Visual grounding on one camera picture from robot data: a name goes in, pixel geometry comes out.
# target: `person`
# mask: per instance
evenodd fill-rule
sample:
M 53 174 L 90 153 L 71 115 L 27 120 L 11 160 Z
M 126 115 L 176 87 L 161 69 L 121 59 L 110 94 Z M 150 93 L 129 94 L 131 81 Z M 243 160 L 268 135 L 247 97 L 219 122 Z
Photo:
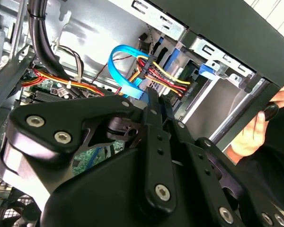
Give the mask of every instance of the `person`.
M 280 107 L 277 116 L 266 122 L 259 112 L 231 142 L 226 155 L 284 210 L 284 87 L 271 101 Z

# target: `cable tie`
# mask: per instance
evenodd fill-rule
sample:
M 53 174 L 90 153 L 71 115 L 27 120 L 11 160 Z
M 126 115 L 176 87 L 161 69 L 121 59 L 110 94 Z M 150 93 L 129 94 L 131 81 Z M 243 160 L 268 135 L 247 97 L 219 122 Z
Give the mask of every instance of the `cable tie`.
M 149 56 L 148 60 L 146 61 L 143 69 L 141 70 L 140 74 L 138 75 L 138 77 L 140 79 L 145 79 L 145 76 L 148 74 L 148 69 L 150 68 L 150 66 L 152 65 L 152 63 L 155 61 L 154 57 L 151 55 Z
M 35 19 L 35 20 L 45 20 L 45 15 L 43 17 L 38 17 L 38 16 L 32 14 L 29 10 L 28 10 L 28 14 L 29 14 L 29 17 L 32 18 L 32 19 Z
M 67 89 L 71 89 L 71 80 L 68 81 L 67 85 L 66 85 Z

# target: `silver screw head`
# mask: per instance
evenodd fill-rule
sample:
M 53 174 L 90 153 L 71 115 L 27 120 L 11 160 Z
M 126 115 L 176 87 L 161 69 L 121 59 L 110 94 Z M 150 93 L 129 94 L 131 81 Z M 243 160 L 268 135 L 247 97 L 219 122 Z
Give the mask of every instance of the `silver screw head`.
M 161 200 L 168 201 L 170 199 L 170 192 L 164 185 L 158 184 L 155 188 L 155 191 Z
M 62 144 L 68 144 L 71 141 L 71 135 L 64 131 L 57 132 L 54 137 L 58 143 Z
M 208 140 L 204 140 L 204 143 L 208 146 L 208 147 L 211 147 L 212 145 L 210 144 L 210 141 Z
M 279 222 L 281 226 L 284 226 L 284 219 L 280 215 L 275 214 L 275 219 Z
M 152 112 L 154 115 L 157 115 L 157 114 L 158 114 L 155 110 L 151 110 L 151 112 Z
M 126 106 L 126 107 L 129 107 L 129 103 L 126 102 L 126 101 L 123 101 L 123 102 L 122 102 L 122 105 L 124 105 L 124 106 Z
M 262 217 L 266 221 L 266 223 L 269 224 L 270 226 L 274 224 L 271 218 L 266 213 L 263 212 Z
M 182 122 L 178 122 L 178 125 L 183 129 L 185 128 L 185 125 Z
M 219 213 L 220 213 L 221 217 L 224 219 L 224 221 L 226 221 L 228 224 L 233 223 L 233 217 L 232 217 L 231 213 L 225 207 L 220 207 Z
M 42 117 L 33 115 L 27 117 L 27 124 L 29 126 L 39 128 L 45 124 L 45 121 L 43 120 Z

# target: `black knob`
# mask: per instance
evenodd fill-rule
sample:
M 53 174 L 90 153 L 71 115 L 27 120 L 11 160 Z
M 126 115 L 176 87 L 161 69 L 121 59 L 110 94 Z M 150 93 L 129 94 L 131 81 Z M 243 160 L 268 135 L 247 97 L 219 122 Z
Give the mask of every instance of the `black knob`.
M 264 108 L 264 114 L 265 114 L 265 121 L 272 120 L 279 112 L 279 106 L 273 102 L 270 102 L 266 105 Z

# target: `black wire harness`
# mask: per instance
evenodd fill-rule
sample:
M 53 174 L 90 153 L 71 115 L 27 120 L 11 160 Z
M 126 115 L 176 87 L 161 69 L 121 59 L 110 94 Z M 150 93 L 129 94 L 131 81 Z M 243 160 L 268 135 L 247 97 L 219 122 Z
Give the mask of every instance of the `black wire harness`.
M 29 31 L 32 38 L 33 47 L 36 56 L 51 74 L 62 79 L 70 80 L 70 76 L 64 71 L 62 65 L 56 59 L 48 38 L 45 27 L 45 11 L 47 0 L 30 0 L 27 6 L 29 12 Z M 72 87 L 68 89 L 66 85 L 62 85 L 74 98 L 84 97 L 82 92 Z

